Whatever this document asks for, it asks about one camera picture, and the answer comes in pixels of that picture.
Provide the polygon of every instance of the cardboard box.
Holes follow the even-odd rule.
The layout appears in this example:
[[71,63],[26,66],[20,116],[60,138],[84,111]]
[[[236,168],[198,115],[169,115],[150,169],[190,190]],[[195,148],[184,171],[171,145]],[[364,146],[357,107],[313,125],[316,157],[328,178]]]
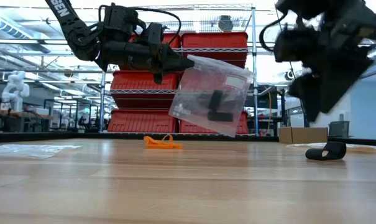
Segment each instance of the cardboard box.
[[279,142],[287,144],[316,143],[328,141],[327,128],[279,128]]

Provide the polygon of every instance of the orange plastic piece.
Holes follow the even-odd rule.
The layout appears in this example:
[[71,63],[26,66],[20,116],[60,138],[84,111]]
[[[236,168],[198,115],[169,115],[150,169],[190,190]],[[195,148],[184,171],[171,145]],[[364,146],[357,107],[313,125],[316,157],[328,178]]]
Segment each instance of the orange plastic piece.
[[[168,142],[165,142],[164,140],[167,137],[169,137],[169,140]],[[154,140],[149,136],[145,136],[144,141],[146,142],[147,149],[182,149],[181,144],[173,143],[173,136],[171,134],[164,136],[161,141]]]

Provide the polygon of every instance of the red storage bin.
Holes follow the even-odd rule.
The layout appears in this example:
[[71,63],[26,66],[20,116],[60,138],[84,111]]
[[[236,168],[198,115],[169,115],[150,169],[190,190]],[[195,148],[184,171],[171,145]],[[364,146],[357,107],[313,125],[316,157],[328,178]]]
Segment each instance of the red storage bin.
[[[175,34],[164,34],[163,44],[168,43]],[[130,42],[135,39],[135,35],[131,36]],[[171,48],[180,48],[181,47],[181,36],[177,35],[173,42],[170,44]],[[131,70],[129,66],[119,66],[120,70]]]
[[[247,127],[247,112],[243,111],[242,115],[240,116],[239,125],[236,130],[236,134],[248,134],[249,128]],[[180,120],[180,133],[186,133],[186,134],[212,134],[217,133],[215,131],[202,128],[200,126],[197,126],[195,124],[189,123],[187,121]]]
[[168,110],[112,110],[109,132],[174,133],[177,119]]
[[[122,71],[113,73],[111,90],[176,90],[179,76],[168,74],[158,85],[153,74],[145,71]],[[112,97],[119,108],[169,109],[174,94],[113,93]]]
[[[181,41],[183,48],[247,48],[248,35],[246,32],[228,33],[185,33]],[[247,52],[184,52],[188,54],[208,57],[245,67]]]

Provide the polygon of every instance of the white robot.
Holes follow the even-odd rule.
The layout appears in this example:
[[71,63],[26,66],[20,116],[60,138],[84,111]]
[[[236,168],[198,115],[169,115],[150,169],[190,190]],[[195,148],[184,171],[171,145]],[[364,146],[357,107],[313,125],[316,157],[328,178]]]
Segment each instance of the white robot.
[[28,97],[30,89],[28,84],[24,83],[25,72],[13,71],[8,76],[8,82],[1,94],[1,109],[8,110],[11,108],[15,112],[22,111],[22,97]]

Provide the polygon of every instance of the clear plastic sheet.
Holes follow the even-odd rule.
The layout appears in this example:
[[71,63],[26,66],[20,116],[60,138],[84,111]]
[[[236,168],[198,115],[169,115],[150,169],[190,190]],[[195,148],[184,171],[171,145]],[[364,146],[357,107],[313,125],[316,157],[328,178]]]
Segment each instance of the clear plastic sheet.
[[[309,144],[291,144],[287,147],[310,147],[310,148],[323,148],[326,145],[325,142],[319,143],[309,143]],[[356,144],[346,144],[347,148],[370,148],[376,149],[376,146],[367,146],[367,145],[356,145]]]
[[54,146],[54,145],[25,145],[4,144],[0,145],[0,156],[31,157],[35,159],[48,159],[62,149],[76,149],[81,146]]
[[185,70],[169,115],[234,137],[254,74],[211,58],[188,58],[195,66]]

